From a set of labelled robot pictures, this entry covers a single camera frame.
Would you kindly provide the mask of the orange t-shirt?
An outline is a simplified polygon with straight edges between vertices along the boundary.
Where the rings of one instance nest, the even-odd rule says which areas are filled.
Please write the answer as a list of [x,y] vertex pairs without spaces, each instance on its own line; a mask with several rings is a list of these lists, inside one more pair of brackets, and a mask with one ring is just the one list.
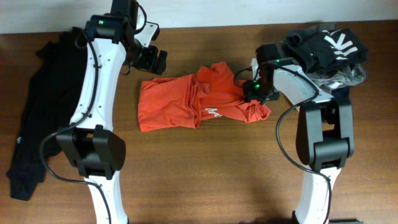
[[253,123],[265,120],[271,110],[256,100],[246,102],[244,80],[233,80],[226,62],[200,67],[182,77],[143,81],[137,118],[142,132],[164,128],[197,128],[207,119],[226,117]]

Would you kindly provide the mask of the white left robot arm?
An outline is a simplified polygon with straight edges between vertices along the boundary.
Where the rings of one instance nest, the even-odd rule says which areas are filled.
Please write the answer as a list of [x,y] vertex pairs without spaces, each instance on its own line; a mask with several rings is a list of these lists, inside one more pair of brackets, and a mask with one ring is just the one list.
[[80,98],[68,127],[52,137],[89,187],[97,223],[129,223],[119,181],[126,144],[113,132],[114,98],[123,66],[165,71],[167,52],[151,45],[159,32],[134,0],[113,1],[109,13],[91,16],[82,30],[87,58]]

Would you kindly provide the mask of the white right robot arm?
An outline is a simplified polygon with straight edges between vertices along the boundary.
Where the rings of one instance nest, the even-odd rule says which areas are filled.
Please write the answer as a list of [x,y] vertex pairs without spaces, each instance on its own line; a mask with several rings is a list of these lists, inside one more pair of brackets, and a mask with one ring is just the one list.
[[[298,61],[283,55],[277,44],[256,49],[251,62],[253,78],[244,82],[246,101],[260,104],[277,100],[280,94],[292,106],[284,111],[275,127],[279,149],[285,158],[304,172],[302,191],[293,223],[332,223],[330,219],[333,187],[346,161],[354,153],[352,106],[347,98],[324,92],[306,76]],[[298,111],[295,162],[280,139],[283,119]]]

